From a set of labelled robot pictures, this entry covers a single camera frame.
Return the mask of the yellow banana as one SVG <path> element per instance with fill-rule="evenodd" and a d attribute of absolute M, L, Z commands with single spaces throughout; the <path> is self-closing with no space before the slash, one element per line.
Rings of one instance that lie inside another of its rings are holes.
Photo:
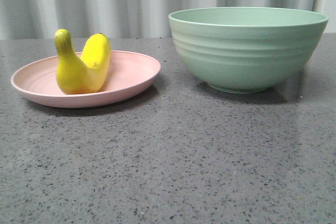
<path fill-rule="evenodd" d="M 97 33 L 89 37 L 80 56 L 74 51 L 66 29 L 55 32 L 58 53 L 56 81 L 65 94 L 98 92 L 104 85 L 110 62 L 110 42 Z"/>

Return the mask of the pink plate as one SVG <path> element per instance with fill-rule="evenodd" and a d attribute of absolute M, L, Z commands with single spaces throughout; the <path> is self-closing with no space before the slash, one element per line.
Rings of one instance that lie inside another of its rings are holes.
<path fill-rule="evenodd" d="M 54 108 L 90 108 L 113 104 L 146 90 L 159 74 L 160 63 L 147 55 L 130 51 L 111 52 L 108 76 L 99 92 L 68 95 L 56 83 L 58 58 L 52 56 L 18 69 L 12 86 L 26 99 Z"/>

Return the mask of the green ribbed bowl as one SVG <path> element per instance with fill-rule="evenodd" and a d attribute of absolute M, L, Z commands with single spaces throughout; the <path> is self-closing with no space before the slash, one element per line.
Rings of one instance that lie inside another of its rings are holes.
<path fill-rule="evenodd" d="M 212 88 L 256 93 L 292 77 L 311 58 L 325 14 L 273 7 L 212 7 L 169 15 L 188 70 Z"/>

